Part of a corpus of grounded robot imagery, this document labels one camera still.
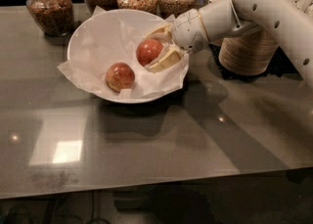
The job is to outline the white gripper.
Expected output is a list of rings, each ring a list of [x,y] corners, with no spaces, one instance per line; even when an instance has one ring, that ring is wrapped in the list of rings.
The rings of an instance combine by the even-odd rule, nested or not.
[[[200,12],[196,9],[178,16],[172,26],[169,22],[148,32],[144,39],[160,39],[170,41],[190,53],[197,53],[208,45],[208,37],[203,26]],[[184,55],[176,48],[169,47],[145,66],[149,72],[157,73],[173,67],[183,59]]]

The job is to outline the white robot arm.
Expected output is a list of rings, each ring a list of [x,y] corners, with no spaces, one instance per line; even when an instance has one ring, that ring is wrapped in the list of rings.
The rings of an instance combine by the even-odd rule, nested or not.
[[[274,38],[303,80],[313,87],[313,21],[291,0],[217,0],[180,15],[165,32],[179,47],[197,53],[219,38],[260,29]]]

